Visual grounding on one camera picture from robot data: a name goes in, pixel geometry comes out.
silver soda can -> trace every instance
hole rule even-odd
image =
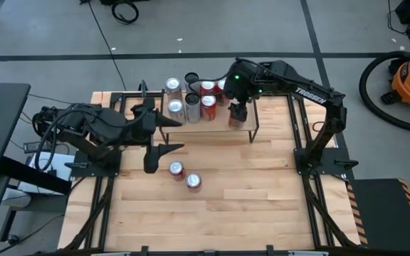
[[[189,192],[198,193],[202,187],[202,178],[196,173],[188,174],[186,176],[186,186],[188,186]]]
[[[174,161],[170,164],[169,173],[174,177],[175,181],[183,181],[186,177],[186,171],[184,170],[183,163],[180,161]]]
[[[188,93],[195,92],[199,93],[200,91],[200,82],[196,82],[199,79],[199,75],[196,73],[190,72],[184,76],[184,81],[186,82],[186,91]]]
[[[167,99],[182,100],[182,83],[177,78],[169,78],[165,82],[165,92],[167,93]]]
[[[172,100],[169,102],[167,107],[169,109],[171,119],[181,122],[182,124],[186,124],[183,102],[181,100]]]
[[[188,93],[184,98],[186,105],[186,115],[192,124],[200,121],[200,97],[195,93]]]

metal rack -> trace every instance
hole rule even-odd
[[[161,110],[160,110],[160,112],[161,112],[161,114],[164,114],[164,94],[165,94],[165,91],[162,90],[161,94],[162,94],[162,96],[161,96]],[[257,104],[256,104],[255,100],[253,101],[252,105],[254,107],[254,115],[255,115],[254,118],[255,118],[255,122],[256,122],[256,129],[253,130],[253,131],[252,130],[248,131],[249,142],[250,143],[254,142],[254,139],[256,138],[256,135],[257,135],[257,131],[259,130],[259,116],[258,116],[258,113],[257,113]],[[162,131],[162,127],[159,128],[159,131],[161,132],[161,136],[162,136],[162,139],[164,140],[164,143],[168,144],[169,143],[169,133],[164,133]]]
[[[125,107],[126,107],[126,100],[130,98],[141,98],[141,97],[161,97],[161,101],[163,100],[163,94],[164,92],[114,92],[110,96],[110,108],[115,108],[115,105],[117,102],[120,102],[120,109],[119,112],[124,114],[125,113]],[[292,128],[293,128],[293,134],[295,138],[295,145],[296,149],[301,149],[302,148],[302,143],[301,143],[301,138],[300,138],[300,131],[299,131],[299,126],[297,122],[297,113],[295,112],[295,107],[294,107],[294,101],[297,100],[294,97],[290,95],[270,95],[267,97],[286,97],[288,101],[288,108],[289,108],[289,113],[290,113],[290,118],[292,122]],[[307,141],[310,141],[312,139],[311,137],[311,131],[309,128],[308,124],[308,117],[306,115],[306,109],[305,109],[305,103],[303,102],[303,99],[298,99],[298,105],[300,107],[300,116],[302,120],[302,126],[303,129],[305,130],[305,136]],[[303,186],[305,187],[306,190],[306,183],[309,183],[309,176],[302,175],[303,179]],[[110,186],[113,185],[115,178],[110,177],[107,182],[110,183]],[[320,175],[314,176],[315,180],[315,185],[316,185],[316,193],[317,197],[319,198],[322,206],[326,209],[325,205],[325,195],[324,191],[322,189],[322,183],[320,181]],[[91,211],[93,212],[96,205],[98,204],[99,201],[99,195],[100,195],[100,190],[102,188],[102,181],[103,179],[98,177],[96,178],[96,183],[95,183],[95,188],[93,191],[93,201],[92,201],[92,207]],[[109,213],[110,213],[110,202],[111,200],[108,201],[106,206],[104,207],[102,211],[102,225],[100,226],[100,236],[99,236],[99,243],[98,243],[98,248],[103,250],[105,247],[105,236],[107,232],[107,224],[108,224],[108,218],[109,218]],[[319,231],[317,227],[317,219],[315,215],[315,210],[314,206],[312,205],[311,202],[308,200],[306,201],[307,203],[307,211],[309,215],[309,220],[310,220],[310,227],[312,231],[312,239],[314,242],[314,245],[316,248],[321,247],[320,243],[320,236],[319,236]],[[334,241],[333,241],[333,236],[332,233],[328,227],[328,225],[324,222],[324,227],[325,227],[325,234],[327,238],[327,244],[329,246],[335,246]],[[85,239],[85,249],[90,249],[91,248],[91,241],[93,240],[93,229],[88,233],[86,239]],[[216,255],[216,251],[202,251],[202,252],[149,252],[150,255]],[[142,247],[142,250],[140,252],[130,252],[131,255],[148,255],[148,247],[144,246]],[[245,255],[289,255],[289,251],[283,250],[283,251],[275,251],[273,250],[273,246],[267,245],[267,250],[266,251],[251,251],[251,252],[244,252],[244,251],[239,251],[239,252],[230,252],[230,251],[219,251],[219,255],[240,255],[240,254],[245,254]]]

orange shop vacuum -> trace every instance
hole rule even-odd
[[[394,51],[373,60],[362,73],[359,82],[359,92],[363,103],[376,116],[402,129],[410,131],[410,123],[397,119],[378,108],[369,98],[367,92],[367,80],[375,67],[386,60],[391,60],[389,72],[393,75],[391,91],[381,96],[386,105],[403,102],[410,105],[410,53]]]

can lid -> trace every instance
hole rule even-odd
[[[216,98],[211,95],[203,96],[202,103],[207,107],[212,106],[214,103],[216,103]]]
[[[188,93],[188,95],[184,98],[184,101],[189,105],[195,105],[199,103],[199,96],[193,92]]]
[[[221,89],[221,90],[224,90],[224,85],[226,84],[226,79],[224,78],[223,80],[220,80],[219,82],[218,82],[218,87],[219,87],[219,89]]]
[[[205,90],[211,90],[214,88],[214,82],[210,82],[210,81],[203,81],[201,84],[202,88],[204,88]]]
[[[199,79],[199,75],[197,75],[196,73],[193,73],[193,72],[187,73],[187,74],[184,76],[184,80],[185,80],[187,83],[196,82],[198,79]]]
[[[177,89],[180,86],[180,82],[176,78],[169,78],[165,82],[165,86],[169,89],[174,90],[174,89]]]
[[[188,174],[186,177],[186,184],[191,187],[197,187],[200,185],[201,178],[198,174],[192,173]]]
[[[178,112],[182,110],[183,102],[181,100],[172,100],[169,102],[169,110],[172,112]]]
[[[170,164],[169,171],[172,174],[179,174],[183,170],[183,164],[180,161],[175,161]]]

vacuum hose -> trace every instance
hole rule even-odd
[[[368,110],[373,112],[376,116],[380,117],[384,121],[393,124],[396,127],[406,129],[410,131],[410,123],[402,121],[400,119],[397,119],[390,114],[387,114],[386,112],[382,111],[380,108],[378,108],[369,98],[368,92],[367,92],[367,81],[369,74],[375,69],[379,64],[383,63],[386,60],[390,60],[393,58],[398,58],[402,59],[405,61],[410,61],[410,53],[404,52],[404,51],[394,51],[387,53],[385,56],[376,58],[373,60],[367,68],[364,69],[362,76],[360,77],[360,82],[359,82],[359,92],[360,92],[360,97],[362,98],[363,103],[365,106],[367,106]]]

